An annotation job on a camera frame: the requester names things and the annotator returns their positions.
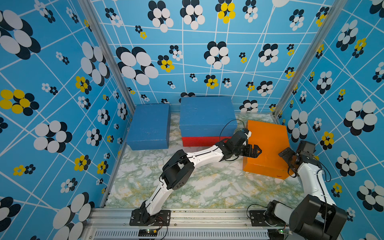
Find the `orange shoebox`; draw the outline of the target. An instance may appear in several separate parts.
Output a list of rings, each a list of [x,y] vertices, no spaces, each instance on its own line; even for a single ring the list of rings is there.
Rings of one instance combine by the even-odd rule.
[[[247,121],[252,132],[249,144],[257,145],[261,154],[257,158],[243,157],[243,171],[285,180],[289,177],[288,164],[279,153],[290,146],[285,126],[259,121]]]

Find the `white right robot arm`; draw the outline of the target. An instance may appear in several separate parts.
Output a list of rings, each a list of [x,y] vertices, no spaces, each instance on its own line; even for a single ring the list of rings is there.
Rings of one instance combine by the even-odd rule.
[[[327,191],[323,178],[326,171],[315,159],[315,151],[315,144],[300,141],[296,151],[286,148],[279,153],[288,170],[299,179],[306,196],[295,209],[274,200],[264,216],[269,225],[287,225],[307,240],[336,240],[347,221],[347,213],[337,207]]]

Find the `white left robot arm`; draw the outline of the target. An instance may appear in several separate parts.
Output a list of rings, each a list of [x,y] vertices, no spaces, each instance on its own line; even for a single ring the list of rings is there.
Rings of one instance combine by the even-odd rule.
[[[178,150],[163,166],[159,177],[159,185],[152,196],[144,201],[140,207],[140,221],[145,225],[152,224],[159,219],[159,212],[171,193],[183,187],[193,171],[202,166],[227,161],[231,157],[243,156],[257,158],[262,150],[257,145],[249,144],[252,132],[242,129],[234,133],[229,139],[222,139],[208,149],[186,153]]]

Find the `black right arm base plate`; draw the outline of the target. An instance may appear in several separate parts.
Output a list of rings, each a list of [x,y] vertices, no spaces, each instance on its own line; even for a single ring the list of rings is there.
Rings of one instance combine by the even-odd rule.
[[[251,210],[248,211],[248,215],[253,227],[276,227],[282,229],[289,226],[288,223],[266,210]]]

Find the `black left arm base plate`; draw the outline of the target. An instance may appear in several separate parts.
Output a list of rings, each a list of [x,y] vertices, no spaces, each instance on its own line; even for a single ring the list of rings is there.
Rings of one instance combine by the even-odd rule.
[[[146,209],[135,209],[132,211],[130,226],[169,226],[171,211],[161,210],[159,213],[150,216]]]

